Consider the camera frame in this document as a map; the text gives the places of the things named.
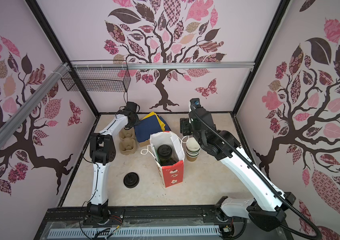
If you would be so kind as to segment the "black cup lid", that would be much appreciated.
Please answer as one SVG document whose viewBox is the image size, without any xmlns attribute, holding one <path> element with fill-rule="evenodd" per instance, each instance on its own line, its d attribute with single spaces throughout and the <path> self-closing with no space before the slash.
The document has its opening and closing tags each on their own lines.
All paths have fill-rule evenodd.
<svg viewBox="0 0 340 240">
<path fill-rule="evenodd" d="M 174 160 L 173 158 L 168 158 L 168 159 L 163 160 L 163 166 L 173 166 L 176 163 L 177 161 Z"/>
<path fill-rule="evenodd" d="M 169 159 L 172 157 L 173 149 L 169 145 L 161 145 L 157 149 L 157 154 L 160 159 Z"/>
</svg>

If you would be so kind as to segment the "green straw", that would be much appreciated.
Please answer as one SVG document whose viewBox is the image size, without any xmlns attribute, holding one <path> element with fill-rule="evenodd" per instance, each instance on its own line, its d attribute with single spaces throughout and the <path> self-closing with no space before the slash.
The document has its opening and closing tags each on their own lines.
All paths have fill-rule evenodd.
<svg viewBox="0 0 340 240">
<path fill-rule="evenodd" d="M 153 154 L 154 154 L 154 157 L 155 157 L 155 160 L 156 160 L 157 164 L 159 166 L 161 166 L 161 161 L 160 161 L 160 158 L 158 156 L 158 153 L 157 153 L 157 150 L 156 150 L 155 146 L 152 146 L 152 151 L 153 151 Z"/>
</svg>

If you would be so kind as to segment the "white red paper bag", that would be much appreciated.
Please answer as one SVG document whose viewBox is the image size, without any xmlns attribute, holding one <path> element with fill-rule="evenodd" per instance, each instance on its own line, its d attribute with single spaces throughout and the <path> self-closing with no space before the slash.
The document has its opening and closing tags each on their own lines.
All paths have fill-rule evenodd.
<svg viewBox="0 0 340 240">
<path fill-rule="evenodd" d="M 141 150 L 142 155 L 151 155 L 151 157 L 154 159 L 163 185 L 166 188 L 179 184 L 183 181 L 186 158 L 186 154 L 183 148 L 183 140 L 188 139 L 188 137 L 184 137 L 181 139 L 178 135 L 171 131 L 159 132 L 156 134 L 152 134 L 150 136 L 150 144 L 145 149 Z M 155 146 L 157 150 L 158 147 L 161 145 L 169 145 L 173 149 L 173 154 L 171 158 L 177 161 L 176 164 L 174 164 L 173 166 L 163 166 L 163 160 L 165 159 L 160 159 L 161 166 L 157 164 L 152 151 L 152 146 Z"/>
</svg>

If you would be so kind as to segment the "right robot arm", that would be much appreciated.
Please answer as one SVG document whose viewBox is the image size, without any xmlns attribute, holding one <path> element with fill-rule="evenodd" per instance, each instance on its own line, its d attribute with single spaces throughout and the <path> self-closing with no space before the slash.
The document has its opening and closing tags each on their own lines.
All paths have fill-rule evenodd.
<svg viewBox="0 0 340 240">
<path fill-rule="evenodd" d="M 282 228 L 308 240 L 322 239 L 319 227 L 293 206 L 295 196 L 283 192 L 267 179 L 230 132 L 217 130 L 210 112 L 203 107 L 190 105 L 189 118 L 181 119 L 181 133 L 193 136 L 201 149 L 230 169 L 254 197 L 253 200 L 244 201 L 224 199 L 220 210 L 227 217 L 249 219 L 265 232 Z M 291 210 L 315 234 L 303 234 L 286 226 L 286 210 Z"/>
</svg>

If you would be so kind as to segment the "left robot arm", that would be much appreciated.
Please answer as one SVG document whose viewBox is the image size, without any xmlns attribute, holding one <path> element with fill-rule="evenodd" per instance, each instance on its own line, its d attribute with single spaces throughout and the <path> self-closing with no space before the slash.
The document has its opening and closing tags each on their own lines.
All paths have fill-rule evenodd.
<svg viewBox="0 0 340 240">
<path fill-rule="evenodd" d="M 93 164 L 94 178 L 92 194 L 85 209 L 88 225 L 104 225 L 112 218 L 108 209 L 107 179 L 111 162 L 117 154 L 114 137 L 121 130 L 129 130 L 140 123 L 139 110 L 138 104 L 127 102 L 125 107 L 121 107 L 117 111 L 113 120 L 103 130 L 91 134 L 90 158 Z"/>
</svg>

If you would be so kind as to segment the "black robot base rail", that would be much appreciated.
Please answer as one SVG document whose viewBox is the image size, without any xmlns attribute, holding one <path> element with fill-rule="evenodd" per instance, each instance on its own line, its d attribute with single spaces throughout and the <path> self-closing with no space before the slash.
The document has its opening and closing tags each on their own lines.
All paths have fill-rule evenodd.
<svg viewBox="0 0 340 240">
<path fill-rule="evenodd" d="M 87 224 L 83 207 L 62 207 L 47 210 L 35 235 L 46 240 L 51 229 L 111 228 L 116 227 L 169 227 L 218 226 L 221 236 L 154 237 L 134 240 L 291 240 L 292 234 L 282 228 L 270 232 L 259 229 L 250 220 L 232 217 L 219 221 L 213 205 L 110 207 L 112 218 L 104 225 Z"/>
</svg>

